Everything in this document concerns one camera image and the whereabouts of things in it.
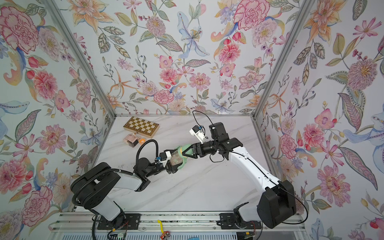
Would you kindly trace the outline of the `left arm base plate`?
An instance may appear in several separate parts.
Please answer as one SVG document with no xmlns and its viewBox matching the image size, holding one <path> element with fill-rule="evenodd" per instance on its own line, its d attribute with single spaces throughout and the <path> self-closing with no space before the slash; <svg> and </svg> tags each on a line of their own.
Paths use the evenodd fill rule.
<svg viewBox="0 0 384 240">
<path fill-rule="evenodd" d="M 97 230 L 138 230 L 141 214 L 120 213 L 114 220 L 108 221 L 101 216 Z"/>
</svg>

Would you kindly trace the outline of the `green bottle cap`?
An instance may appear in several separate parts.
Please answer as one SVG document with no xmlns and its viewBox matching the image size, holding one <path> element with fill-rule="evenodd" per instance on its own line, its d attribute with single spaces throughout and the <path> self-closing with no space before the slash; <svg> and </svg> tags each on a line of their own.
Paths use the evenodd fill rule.
<svg viewBox="0 0 384 240">
<path fill-rule="evenodd" d="M 180 146 L 177 153 L 181 158 L 192 158 L 195 155 L 191 144 Z"/>
</svg>

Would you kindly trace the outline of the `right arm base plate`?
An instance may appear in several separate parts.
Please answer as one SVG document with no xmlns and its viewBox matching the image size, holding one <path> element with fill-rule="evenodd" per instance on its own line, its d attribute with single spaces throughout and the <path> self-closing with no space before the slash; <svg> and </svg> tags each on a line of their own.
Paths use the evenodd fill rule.
<svg viewBox="0 0 384 240">
<path fill-rule="evenodd" d="M 261 222 L 248 221 L 235 213 L 221 213 L 217 225 L 222 230 L 260 230 L 262 228 Z"/>
</svg>

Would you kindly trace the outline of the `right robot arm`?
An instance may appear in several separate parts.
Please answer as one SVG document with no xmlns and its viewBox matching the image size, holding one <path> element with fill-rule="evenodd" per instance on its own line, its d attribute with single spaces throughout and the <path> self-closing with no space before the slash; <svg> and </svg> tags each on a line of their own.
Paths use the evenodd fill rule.
<svg viewBox="0 0 384 240">
<path fill-rule="evenodd" d="M 281 181 L 261 166 L 237 138 L 230 138 L 222 123 L 209 126 L 211 137 L 206 141 L 202 128 L 195 126 L 190 134 L 199 139 L 198 143 L 185 145 L 178 149 L 184 158 L 203 158 L 214 154 L 221 155 L 238 167 L 254 184 L 260 199 L 257 204 L 243 203 L 234 208 L 236 224 L 258 221 L 269 229 L 279 224 L 288 224 L 288 219 L 297 213 L 293 185 Z"/>
</svg>

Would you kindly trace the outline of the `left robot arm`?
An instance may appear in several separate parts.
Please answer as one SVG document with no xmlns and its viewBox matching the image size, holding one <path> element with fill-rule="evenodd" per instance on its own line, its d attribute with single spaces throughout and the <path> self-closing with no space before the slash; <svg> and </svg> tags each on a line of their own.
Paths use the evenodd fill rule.
<svg viewBox="0 0 384 240">
<path fill-rule="evenodd" d="M 140 158 L 140 153 L 149 143 L 155 144 L 155 161 Z M 151 183 L 150 176 L 167 170 L 168 161 L 176 149 L 160 152 L 156 140 L 149 140 L 141 145 L 135 158 L 134 171 L 111 168 L 107 163 L 100 163 L 75 180 L 71 185 L 72 203 L 94 214 L 101 215 L 108 221 L 115 220 L 123 210 L 108 195 L 114 188 L 142 192 Z"/>
</svg>

